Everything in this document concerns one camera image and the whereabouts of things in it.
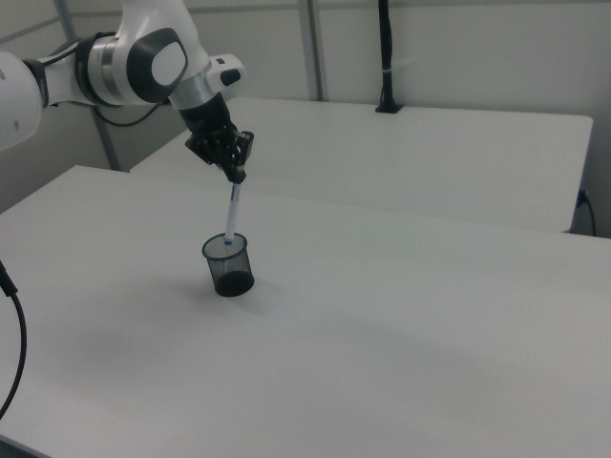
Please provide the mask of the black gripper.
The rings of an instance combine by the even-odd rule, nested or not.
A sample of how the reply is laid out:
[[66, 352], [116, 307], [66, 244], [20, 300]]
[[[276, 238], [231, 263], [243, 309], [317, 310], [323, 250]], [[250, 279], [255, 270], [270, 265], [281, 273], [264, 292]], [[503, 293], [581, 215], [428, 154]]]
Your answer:
[[180, 110], [191, 133], [185, 145], [207, 164], [220, 166], [229, 182], [242, 184], [244, 165], [250, 157], [254, 134], [240, 131], [222, 94], [214, 95], [198, 107]]

